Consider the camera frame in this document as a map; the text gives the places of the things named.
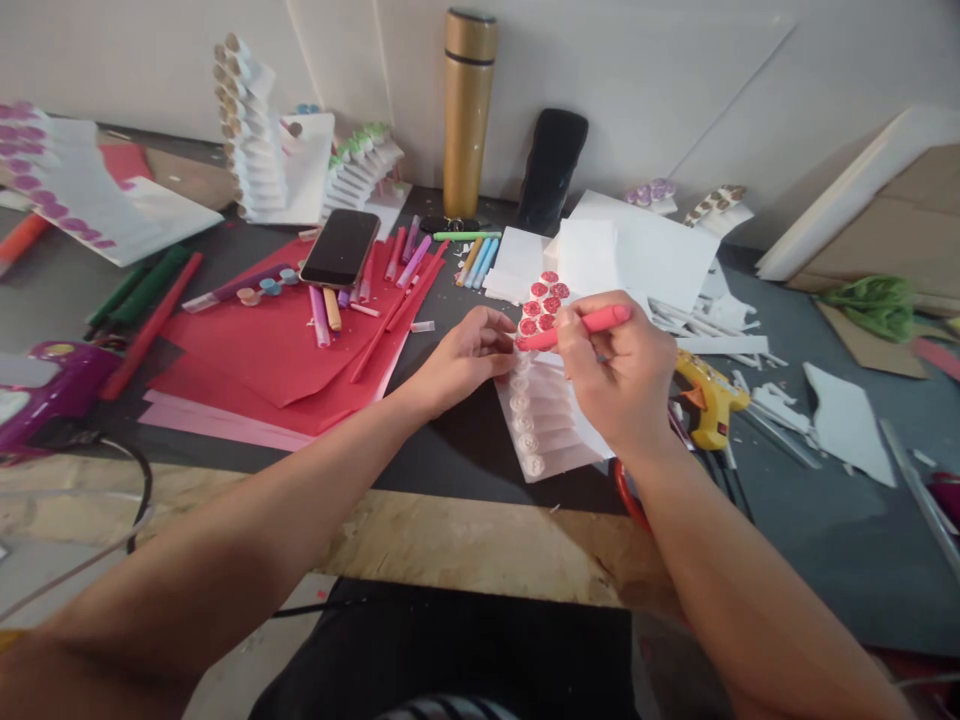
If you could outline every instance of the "gold thermos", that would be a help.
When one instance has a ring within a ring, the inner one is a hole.
[[[497,35],[495,17],[462,8],[447,11],[443,213],[450,218],[477,214]]]

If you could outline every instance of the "phone screen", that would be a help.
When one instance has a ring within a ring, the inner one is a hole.
[[[376,215],[337,208],[313,244],[300,278],[331,287],[356,284],[379,229]]]

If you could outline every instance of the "white paper tower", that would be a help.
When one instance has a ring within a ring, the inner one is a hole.
[[[146,178],[118,185],[96,123],[51,118],[29,102],[0,105],[0,160],[38,214],[121,267],[223,219]]]

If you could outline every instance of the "blue marker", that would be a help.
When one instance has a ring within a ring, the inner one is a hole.
[[[480,272],[477,273],[477,279],[472,285],[474,290],[483,285],[483,279],[487,276],[487,271],[490,270],[490,266],[493,264],[493,258],[497,254],[498,247],[500,247],[500,240],[493,238],[493,242],[490,243],[490,249],[487,251],[487,254],[483,256],[483,264],[480,266]]]
[[[477,273],[480,271],[480,266],[483,264],[489,251],[490,238],[484,238],[483,245],[480,246],[480,252],[477,253],[477,259],[473,261],[473,267],[470,268],[470,274],[467,275],[467,279],[463,281],[464,286],[473,287],[473,281],[477,279]]]

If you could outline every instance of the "green marker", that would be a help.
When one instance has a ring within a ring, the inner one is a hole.
[[[488,233],[483,230],[479,232],[459,232],[459,233],[434,233],[434,240],[453,240],[454,242],[459,242],[463,240],[485,240],[486,238],[497,238],[498,240],[503,237],[503,233]]]

